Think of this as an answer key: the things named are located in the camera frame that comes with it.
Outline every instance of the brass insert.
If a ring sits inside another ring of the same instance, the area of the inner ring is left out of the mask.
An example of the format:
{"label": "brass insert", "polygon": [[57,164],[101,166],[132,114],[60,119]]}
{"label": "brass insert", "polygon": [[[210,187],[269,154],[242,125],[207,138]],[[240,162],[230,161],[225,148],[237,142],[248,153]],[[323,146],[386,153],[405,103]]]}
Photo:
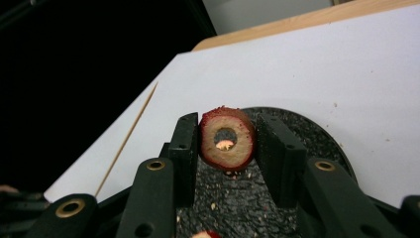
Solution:
{"label": "brass insert", "polygon": [[83,210],[85,205],[86,203],[83,199],[74,198],[60,205],[56,209],[55,215],[59,218],[71,217]]}
{"label": "brass insert", "polygon": [[151,171],[158,171],[158,170],[163,169],[164,162],[162,162],[162,161],[153,161],[153,162],[148,163],[147,167]]}
{"label": "brass insert", "polygon": [[336,169],[336,167],[329,163],[329,162],[316,162],[315,163],[316,168],[318,168],[321,171],[330,172]]}

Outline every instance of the black plastic part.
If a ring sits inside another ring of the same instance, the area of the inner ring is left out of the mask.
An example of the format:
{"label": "black plastic part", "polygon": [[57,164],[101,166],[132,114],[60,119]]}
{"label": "black plastic part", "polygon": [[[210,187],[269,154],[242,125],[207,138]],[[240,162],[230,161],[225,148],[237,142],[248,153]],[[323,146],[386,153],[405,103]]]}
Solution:
{"label": "black plastic part", "polygon": [[169,145],[170,142],[163,143],[163,146],[160,149],[160,153],[158,154],[160,158],[169,158]]}
{"label": "black plastic part", "polygon": [[298,205],[296,216],[299,232],[304,238],[325,237],[325,225],[322,221],[312,214],[308,213],[302,206]]}
{"label": "black plastic part", "polygon": [[0,201],[46,201],[42,192],[6,192],[0,191]]}
{"label": "black plastic part", "polygon": [[306,161],[306,148],[277,117],[257,118],[256,160],[272,200],[278,207],[295,207]]}
{"label": "black plastic part", "polygon": [[399,209],[391,206],[381,200],[369,196],[369,200],[376,206],[376,208],[382,213],[382,215],[391,223],[395,229],[400,231],[399,227]]}
{"label": "black plastic part", "polygon": [[0,224],[0,237],[20,238],[26,237],[26,233],[32,228],[37,219],[16,221],[8,224]]}
{"label": "black plastic part", "polygon": [[406,196],[399,210],[400,227],[410,238],[420,237],[420,195]]}
{"label": "black plastic part", "polygon": [[98,204],[97,220],[100,226],[96,232],[96,238],[115,237],[130,190],[129,186]]}
{"label": "black plastic part", "polygon": [[89,194],[72,194],[54,202],[37,220],[26,238],[93,237],[97,230],[96,198]]}
{"label": "black plastic part", "polygon": [[342,147],[314,121],[299,113],[275,107],[249,107],[242,110],[248,114],[254,125],[257,125],[257,119],[261,114],[275,116],[303,143],[307,150],[307,158],[335,161],[357,181],[352,165]]}
{"label": "black plastic part", "polygon": [[303,181],[326,227],[325,237],[403,237],[338,163],[308,160]]}
{"label": "black plastic part", "polygon": [[198,113],[180,117],[170,140],[168,154],[175,168],[175,206],[194,203],[198,160]]}
{"label": "black plastic part", "polygon": [[210,20],[210,17],[207,13],[207,10],[204,6],[203,1],[197,0],[184,0],[186,6],[192,13],[193,18],[196,20],[197,24],[200,26],[203,34],[208,37],[217,36],[216,30],[213,27],[213,24]]}
{"label": "black plastic part", "polygon": [[174,172],[166,158],[142,162],[127,200],[117,238],[175,236]]}
{"label": "black plastic part", "polygon": [[6,9],[2,9],[0,5],[0,32],[13,25],[15,22],[19,21],[21,18],[25,17],[26,15],[30,14],[34,11],[37,7],[39,7],[42,3],[46,2],[45,0],[38,0],[38,1],[20,1],[18,4],[15,1],[15,6],[11,6],[13,3],[10,0],[3,0],[2,3],[9,2],[9,6],[6,6]]}
{"label": "black plastic part", "polygon": [[38,218],[50,204],[47,201],[13,201],[2,206],[0,223],[5,218],[8,220],[25,220]]}

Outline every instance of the apple piece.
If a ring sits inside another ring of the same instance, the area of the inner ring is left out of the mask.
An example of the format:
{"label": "apple piece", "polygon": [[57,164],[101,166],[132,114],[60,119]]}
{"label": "apple piece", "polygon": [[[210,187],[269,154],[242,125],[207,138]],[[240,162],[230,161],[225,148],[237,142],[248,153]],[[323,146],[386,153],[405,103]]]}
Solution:
{"label": "apple piece", "polygon": [[256,131],[239,108],[218,107],[203,114],[200,127],[200,157],[222,171],[240,171],[252,160]]}
{"label": "apple piece", "polygon": [[191,238],[222,238],[217,232],[213,230],[201,231],[193,235]]}

